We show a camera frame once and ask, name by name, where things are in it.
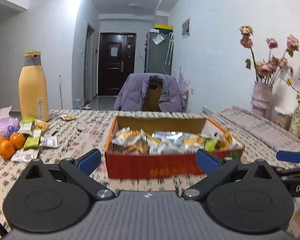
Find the green packet near tangerines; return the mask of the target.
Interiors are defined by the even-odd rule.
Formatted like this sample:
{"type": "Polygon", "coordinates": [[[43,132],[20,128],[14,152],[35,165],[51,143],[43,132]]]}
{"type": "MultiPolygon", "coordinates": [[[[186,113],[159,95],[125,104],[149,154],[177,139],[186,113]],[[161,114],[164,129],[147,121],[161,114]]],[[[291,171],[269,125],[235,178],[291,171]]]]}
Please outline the green packet near tangerines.
{"type": "Polygon", "coordinates": [[[36,120],[35,118],[30,118],[30,117],[23,118],[18,133],[29,135],[32,137],[33,136],[33,124],[34,124],[35,120],[36,120]]]}

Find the purple tissue pack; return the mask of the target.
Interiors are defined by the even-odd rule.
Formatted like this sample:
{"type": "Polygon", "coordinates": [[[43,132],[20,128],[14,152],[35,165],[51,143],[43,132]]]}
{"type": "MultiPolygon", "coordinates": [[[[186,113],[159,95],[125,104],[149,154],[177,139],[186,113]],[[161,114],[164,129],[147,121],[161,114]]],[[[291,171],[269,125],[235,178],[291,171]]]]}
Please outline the purple tissue pack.
{"type": "Polygon", "coordinates": [[[10,107],[0,109],[0,137],[9,137],[20,129],[19,120],[10,116],[10,107]]]}

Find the purple jacket on chair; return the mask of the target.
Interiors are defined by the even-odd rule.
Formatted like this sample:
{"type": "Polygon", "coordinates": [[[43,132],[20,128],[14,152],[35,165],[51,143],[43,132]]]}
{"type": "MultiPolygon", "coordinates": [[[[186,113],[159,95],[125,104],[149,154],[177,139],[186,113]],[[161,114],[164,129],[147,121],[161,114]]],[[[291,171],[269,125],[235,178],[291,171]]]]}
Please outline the purple jacket on chair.
{"type": "Polygon", "coordinates": [[[130,74],[121,88],[115,111],[185,112],[176,79],[157,73],[130,74]]]}

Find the clear storage jar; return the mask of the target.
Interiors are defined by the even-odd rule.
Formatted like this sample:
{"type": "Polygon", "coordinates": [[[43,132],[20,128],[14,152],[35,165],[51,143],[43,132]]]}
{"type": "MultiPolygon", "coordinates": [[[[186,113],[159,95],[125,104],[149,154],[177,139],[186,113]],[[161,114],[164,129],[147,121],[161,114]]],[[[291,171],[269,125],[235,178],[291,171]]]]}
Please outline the clear storage jar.
{"type": "Polygon", "coordinates": [[[289,130],[292,121],[293,112],[280,107],[274,108],[273,123],[285,130],[289,130]]]}

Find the grey refrigerator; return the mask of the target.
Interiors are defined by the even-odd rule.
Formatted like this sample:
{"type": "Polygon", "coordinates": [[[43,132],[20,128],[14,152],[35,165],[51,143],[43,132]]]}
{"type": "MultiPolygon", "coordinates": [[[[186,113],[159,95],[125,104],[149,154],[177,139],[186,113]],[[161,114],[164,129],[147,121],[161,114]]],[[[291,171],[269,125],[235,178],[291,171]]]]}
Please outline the grey refrigerator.
{"type": "Polygon", "coordinates": [[[171,75],[173,34],[148,32],[145,44],[145,73],[171,75]]]}

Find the wooden chair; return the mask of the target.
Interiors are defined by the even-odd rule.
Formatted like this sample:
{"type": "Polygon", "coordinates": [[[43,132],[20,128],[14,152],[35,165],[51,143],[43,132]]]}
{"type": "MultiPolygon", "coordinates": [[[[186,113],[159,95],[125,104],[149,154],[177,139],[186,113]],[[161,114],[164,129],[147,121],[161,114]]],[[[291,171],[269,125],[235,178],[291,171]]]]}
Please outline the wooden chair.
{"type": "Polygon", "coordinates": [[[162,84],[153,82],[149,84],[146,96],[143,100],[142,111],[160,112],[159,100],[162,95],[162,84]]]}

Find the orange cardboard box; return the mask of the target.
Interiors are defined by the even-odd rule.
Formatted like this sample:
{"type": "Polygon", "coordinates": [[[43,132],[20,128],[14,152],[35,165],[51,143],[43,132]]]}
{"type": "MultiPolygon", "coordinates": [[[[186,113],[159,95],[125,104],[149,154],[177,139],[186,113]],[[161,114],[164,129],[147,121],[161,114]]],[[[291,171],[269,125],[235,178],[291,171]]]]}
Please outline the orange cardboard box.
{"type": "Polygon", "coordinates": [[[157,179],[184,174],[200,175],[196,152],[205,149],[218,158],[240,160],[245,145],[209,118],[133,118],[116,116],[105,148],[110,179],[157,179]],[[144,139],[123,147],[111,143],[122,128],[143,130],[144,139]],[[183,144],[177,146],[165,139],[151,137],[156,131],[183,132],[183,144]]]}

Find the dried pink roses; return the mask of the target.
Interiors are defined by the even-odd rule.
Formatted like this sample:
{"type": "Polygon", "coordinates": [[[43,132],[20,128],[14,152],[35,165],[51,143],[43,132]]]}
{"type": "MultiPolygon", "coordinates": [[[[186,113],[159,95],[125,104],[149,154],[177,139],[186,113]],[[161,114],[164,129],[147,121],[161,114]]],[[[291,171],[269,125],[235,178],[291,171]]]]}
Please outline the dried pink roses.
{"type": "Polygon", "coordinates": [[[239,28],[239,31],[241,33],[241,46],[251,52],[251,58],[246,59],[245,67],[255,70],[256,82],[273,88],[276,81],[287,78],[287,83],[290,85],[294,70],[288,64],[288,58],[292,58],[294,53],[299,51],[300,44],[298,39],[293,35],[289,35],[282,56],[276,57],[273,54],[273,50],[277,49],[279,44],[275,38],[267,38],[268,57],[266,60],[257,61],[253,51],[253,28],[250,25],[243,25],[239,28]]]}

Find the dark entrance door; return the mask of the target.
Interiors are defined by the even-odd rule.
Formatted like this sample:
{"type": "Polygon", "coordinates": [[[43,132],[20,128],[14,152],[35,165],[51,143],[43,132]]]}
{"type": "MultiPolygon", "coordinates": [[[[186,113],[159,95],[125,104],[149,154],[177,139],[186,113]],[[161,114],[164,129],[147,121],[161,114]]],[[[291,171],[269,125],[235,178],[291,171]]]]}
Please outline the dark entrance door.
{"type": "Polygon", "coordinates": [[[117,96],[134,73],[136,33],[101,33],[98,58],[99,96],[117,96]]]}

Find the pink ceramic vase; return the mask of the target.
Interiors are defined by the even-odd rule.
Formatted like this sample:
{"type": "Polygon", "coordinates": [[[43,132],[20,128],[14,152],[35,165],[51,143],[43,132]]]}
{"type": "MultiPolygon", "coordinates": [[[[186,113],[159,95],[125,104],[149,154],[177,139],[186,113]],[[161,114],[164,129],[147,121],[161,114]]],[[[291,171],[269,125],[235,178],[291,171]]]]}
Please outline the pink ceramic vase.
{"type": "Polygon", "coordinates": [[[265,83],[255,82],[253,94],[251,96],[251,111],[266,119],[270,119],[272,114],[273,88],[265,83]]]}

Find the yellow thermos bottle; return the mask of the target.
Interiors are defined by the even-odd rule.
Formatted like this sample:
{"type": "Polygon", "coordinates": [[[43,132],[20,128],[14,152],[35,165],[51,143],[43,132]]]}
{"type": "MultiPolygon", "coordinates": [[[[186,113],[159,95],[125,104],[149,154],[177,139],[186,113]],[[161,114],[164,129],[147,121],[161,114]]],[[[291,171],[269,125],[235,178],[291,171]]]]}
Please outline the yellow thermos bottle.
{"type": "Polygon", "coordinates": [[[24,53],[24,66],[19,76],[18,89],[21,116],[48,121],[50,116],[47,84],[40,51],[24,53]]]}

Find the oat crisp packet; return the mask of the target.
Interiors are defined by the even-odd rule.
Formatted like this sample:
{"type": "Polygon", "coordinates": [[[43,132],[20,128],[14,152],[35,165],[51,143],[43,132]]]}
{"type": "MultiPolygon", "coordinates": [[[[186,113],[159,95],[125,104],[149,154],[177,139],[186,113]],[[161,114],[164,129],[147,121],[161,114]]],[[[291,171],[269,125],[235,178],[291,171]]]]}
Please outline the oat crisp packet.
{"type": "Polygon", "coordinates": [[[130,127],[125,127],[113,135],[111,143],[117,146],[128,147],[135,145],[137,142],[144,139],[144,137],[145,132],[143,130],[131,130],[130,127]]]}

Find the silver yellow long snack bag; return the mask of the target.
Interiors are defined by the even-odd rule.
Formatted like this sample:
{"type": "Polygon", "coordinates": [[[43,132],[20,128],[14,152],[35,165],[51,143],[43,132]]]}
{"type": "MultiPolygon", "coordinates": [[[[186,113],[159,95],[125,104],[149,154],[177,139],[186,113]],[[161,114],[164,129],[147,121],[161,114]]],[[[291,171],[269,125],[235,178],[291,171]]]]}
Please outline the silver yellow long snack bag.
{"type": "Polygon", "coordinates": [[[151,134],[151,137],[168,140],[177,146],[183,144],[183,132],[156,131],[151,134]]]}

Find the floral patterned vase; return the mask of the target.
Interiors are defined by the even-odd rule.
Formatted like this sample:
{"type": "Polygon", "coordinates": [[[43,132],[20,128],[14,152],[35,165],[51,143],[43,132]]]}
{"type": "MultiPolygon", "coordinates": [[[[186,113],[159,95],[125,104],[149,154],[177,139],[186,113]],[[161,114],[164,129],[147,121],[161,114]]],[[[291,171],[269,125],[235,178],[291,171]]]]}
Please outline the floral patterned vase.
{"type": "Polygon", "coordinates": [[[289,132],[296,137],[300,137],[300,103],[292,115],[289,132]]]}

